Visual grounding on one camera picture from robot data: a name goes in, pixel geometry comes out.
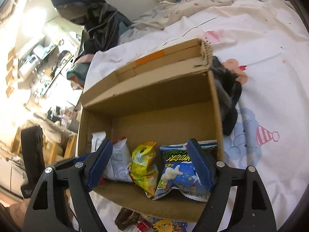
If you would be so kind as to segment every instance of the blue package with cartoon tiger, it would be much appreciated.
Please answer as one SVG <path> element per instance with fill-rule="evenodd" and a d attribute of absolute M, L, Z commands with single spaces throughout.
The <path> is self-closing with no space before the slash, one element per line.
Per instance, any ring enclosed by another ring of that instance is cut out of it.
<path fill-rule="evenodd" d="M 187 232 L 188 223 L 153 218 L 154 232 Z"/>
<path fill-rule="evenodd" d="M 216 140 L 199 141 L 200 146 L 210 151 L 217 146 Z M 187 198 L 207 202 L 210 192 L 202 186 L 197 172 L 187 153 L 187 144 L 161 146 L 164 169 L 153 200 L 178 189 Z"/>

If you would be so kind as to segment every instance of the silver screw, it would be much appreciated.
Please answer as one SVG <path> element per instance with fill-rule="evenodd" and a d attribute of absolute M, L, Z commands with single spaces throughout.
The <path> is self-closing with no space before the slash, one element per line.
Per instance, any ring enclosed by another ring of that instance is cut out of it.
<path fill-rule="evenodd" d="M 255 172 L 255 167 L 250 166 L 250 167 L 248 167 L 248 170 L 253 173 L 253 172 Z"/>
<path fill-rule="evenodd" d="M 217 166 L 218 166 L 218 167 L 224 167 L 225 164 L 224 164 L 223 161 L 218 161 L 218 162 L 217 162 Z"/>
<path fill-rule="evenodd" d="M 83 162 L 77 162 L 77 163 L 75 164 L 75 167 L 81 168 L 83 165 L 84 165 Z"/>
<path fill-rule="evenodd" d="M 50 173 L 53 169 L 51 167 L 48 167 L 45 169 L 45 173 Z"/>

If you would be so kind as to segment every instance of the blue gripper pad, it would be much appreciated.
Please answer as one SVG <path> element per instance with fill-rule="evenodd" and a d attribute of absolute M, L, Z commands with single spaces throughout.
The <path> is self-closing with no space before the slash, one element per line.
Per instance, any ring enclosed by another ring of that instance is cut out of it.
<path fill-rule="evenodd" d="M 196 139 L 190 139 L 187 144 L 187 153 L 193 163 L 201 184 L 212 191 L 217 182 L 216 160 L 213 156 L 203 151 Z"/>
<path fill-rule="evenodd" d="M 98 186 L 112 153 L 112 142 L 105 139 L 98 150 L 94 153 L 90 153 L 85 159 L 84 163 L 86 164 L 86 168 L 84 173 L 87 183 L 86 187 L 89 192 L 92 191 L 94 187 Z"/>

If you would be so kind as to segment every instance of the open cardboard box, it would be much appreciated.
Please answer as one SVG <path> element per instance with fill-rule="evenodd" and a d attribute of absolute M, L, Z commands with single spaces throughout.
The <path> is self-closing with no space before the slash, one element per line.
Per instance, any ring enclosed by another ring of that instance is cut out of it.
<path fill-rule="evenodd" d="M 209 71 L 212 52 L 205 44 L 193 39 L 155 52 L 86 91 L 81 98 L 78 155 L 90 152 L 92 133 L 105 131 L 112 142 L 127 137 L 131 153 L 143 141 L 157 142 L 158 149 L 191 138 L 217 139 L 216 156 L 222 160 L 222 123 Z M 159 152 L 157 165 L 162 171 Z M 176 190 L 158 200 L 148 199 L 133 183 L 106 180 L 95 191 L 141 214 L 174 221 L 197 222 L 205 207 Z"/>

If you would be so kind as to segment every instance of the tiger cartoon package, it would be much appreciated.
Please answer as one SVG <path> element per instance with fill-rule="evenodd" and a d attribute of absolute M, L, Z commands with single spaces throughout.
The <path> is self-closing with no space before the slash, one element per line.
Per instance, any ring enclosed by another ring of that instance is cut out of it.
<path fill-rule="evenodd" d="M 217 145 L 217 141 L 200 141 L 199 144 L 204 150 L 210 151 Z M 172 189 L 178 189 L 190 199 L 207 202 L 210 192 L 202 186 L 187 153 L 186 144 L 162 146 L 160 152 L 164 169 L 153 199 L 159 199 Z"/>
<path fill-rule="evenodd" d="M 131 177 L 151 198 L 157 187 L 158 168 L 154 164 L 156 142 L 143 142 L 132 153 Z"/>
<path fill-rule="evenodd" d="M 187 225 L 186 222 L 172 222 L 153 218 L 154 232 L 187 232 Z"/>

